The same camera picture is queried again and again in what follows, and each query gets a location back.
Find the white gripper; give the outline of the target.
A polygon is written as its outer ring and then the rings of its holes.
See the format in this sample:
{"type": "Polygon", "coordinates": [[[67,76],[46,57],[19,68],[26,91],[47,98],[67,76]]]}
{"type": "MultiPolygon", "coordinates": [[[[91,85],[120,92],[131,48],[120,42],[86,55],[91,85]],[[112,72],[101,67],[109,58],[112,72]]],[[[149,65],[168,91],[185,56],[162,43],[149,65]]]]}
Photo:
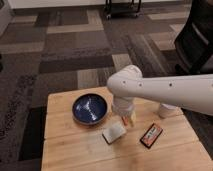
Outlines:
{"type": "Polygon", "coordinates": [[[126,122],[133,127],[136,122],[133,98],[113,97],[112,111],[119,116],[126,116],[126,122]]]}

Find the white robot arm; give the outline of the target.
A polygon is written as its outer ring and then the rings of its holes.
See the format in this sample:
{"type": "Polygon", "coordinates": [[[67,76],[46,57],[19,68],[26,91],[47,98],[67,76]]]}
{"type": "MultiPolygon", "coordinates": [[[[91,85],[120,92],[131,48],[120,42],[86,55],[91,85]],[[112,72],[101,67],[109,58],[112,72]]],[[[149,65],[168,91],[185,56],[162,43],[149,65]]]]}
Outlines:
{"type": "Polygon", "coordinates": [[[107,88],[112,111],[131,124],[135,98],[213,116],[213,74],[146,78],[136,65],[128,65],[108,78],[107,88]]]}

